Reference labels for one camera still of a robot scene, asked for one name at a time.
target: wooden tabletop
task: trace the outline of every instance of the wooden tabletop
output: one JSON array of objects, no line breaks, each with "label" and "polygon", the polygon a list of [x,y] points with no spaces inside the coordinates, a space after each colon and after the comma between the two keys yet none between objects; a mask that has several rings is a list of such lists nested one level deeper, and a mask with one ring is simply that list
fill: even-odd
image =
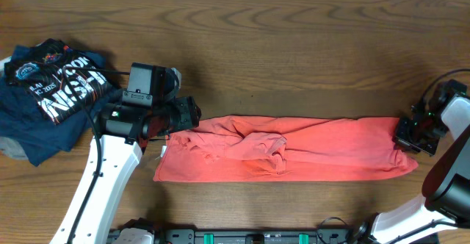
[{"label": "wooden tabletop", "polygon": [[[469,0],[0,0],[0,59],[51,37],[121,71],[176,67],[181,96],[194,96],[203,118],[398,116],[437,75],[469,66],[469,10]],[[38,168],[1,156],[0,243],[49,242],[90,139]],[[416,171],[386,181],[182,184],[152,181],[161,145],[132,174],[114,227],[139,217],[201,229],[313,228],[330,216],[357,224],[420,193],[438,159],[413,155]],[[470,241],[470,231],[440,236]]]}]

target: red cloth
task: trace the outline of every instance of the red cloth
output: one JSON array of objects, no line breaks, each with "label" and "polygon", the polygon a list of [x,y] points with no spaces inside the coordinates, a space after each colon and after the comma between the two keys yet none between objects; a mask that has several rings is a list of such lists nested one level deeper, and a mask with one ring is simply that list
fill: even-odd
[{"label": "red cloth", "polygon": [[391,140],[397,118],[226,116],[171,135],[154,181],[389,179],[418,163]]}]

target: cloth fold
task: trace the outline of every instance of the cloth fold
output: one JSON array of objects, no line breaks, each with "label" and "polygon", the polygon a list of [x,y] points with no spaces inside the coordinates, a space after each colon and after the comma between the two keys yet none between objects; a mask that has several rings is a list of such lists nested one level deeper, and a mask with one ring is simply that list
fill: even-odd
[{"label": "cloth fold", "polygon": [[418,164],[394,148],[397,118],[226,116],[172,134],[154,181],[389,179]]}]

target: dark blue cloth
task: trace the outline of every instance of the dark blue cloth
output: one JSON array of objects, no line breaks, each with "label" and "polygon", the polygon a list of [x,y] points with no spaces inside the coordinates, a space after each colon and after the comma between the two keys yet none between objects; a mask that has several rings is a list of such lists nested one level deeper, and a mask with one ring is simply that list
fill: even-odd
[{"label": "dark blue cloth", "polygon": [[[12,57],[21,58],[28,53],[28,48],[17,47]],[[99,54],[83,52],[95,64],[102,68],[105,60]],[[99,98],[88,110],[92,117],[106,103],[117,101],[121,90],[112,90]],[[80,135],[90,128],[84,111],[78,111],[55,125],[50,118],[44,118],[34,97],[21,86],[9,86],[4,77],[0,78],[0,136],[17,140],[29,161],[38,166],[59,151],[70,151]]]}]

